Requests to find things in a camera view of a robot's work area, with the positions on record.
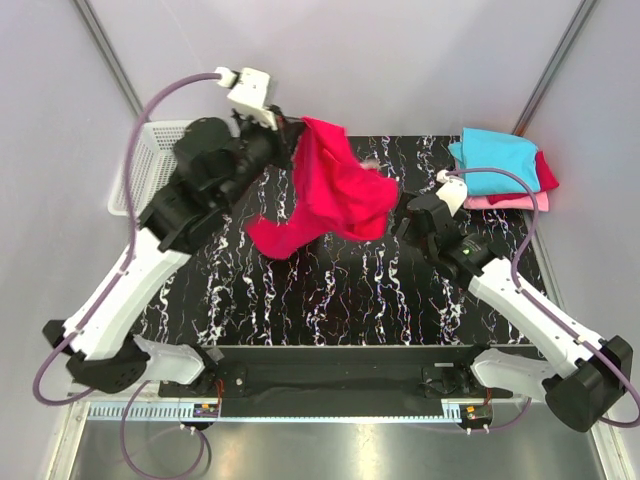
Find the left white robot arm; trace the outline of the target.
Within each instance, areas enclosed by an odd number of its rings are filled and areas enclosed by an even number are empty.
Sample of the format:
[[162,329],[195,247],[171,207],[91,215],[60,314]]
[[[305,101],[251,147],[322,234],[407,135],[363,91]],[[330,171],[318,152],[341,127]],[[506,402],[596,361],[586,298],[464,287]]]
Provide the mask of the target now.
[[146,340],[132,325],[163,286],[221,230],[236,203],[269,166],[288,169],[305,129],[274,109],[275,126],[233,115],[188,124],[172,146],[176,166],[134,221],[134,238],[88,302],[67,320],[50,320],[43,334],[66,354],[72,379],[119,393],[139,381],[183,385],[196,396],[216,382],[216,362],[196,345]]

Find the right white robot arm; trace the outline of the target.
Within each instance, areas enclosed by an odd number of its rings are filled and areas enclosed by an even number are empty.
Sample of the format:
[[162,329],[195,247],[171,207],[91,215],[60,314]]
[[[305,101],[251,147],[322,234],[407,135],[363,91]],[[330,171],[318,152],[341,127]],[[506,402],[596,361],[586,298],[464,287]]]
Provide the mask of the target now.
[[456,225],[447,194],[403,193],[391,233],[417,249],[443,278],[492,307],[541,353],[539,360],[481,347],[454,371],[466,396],[502,389],[546,403],[555,417],[587,432],[629,390],[633,349],[605,339],[554,305],[478,234]]

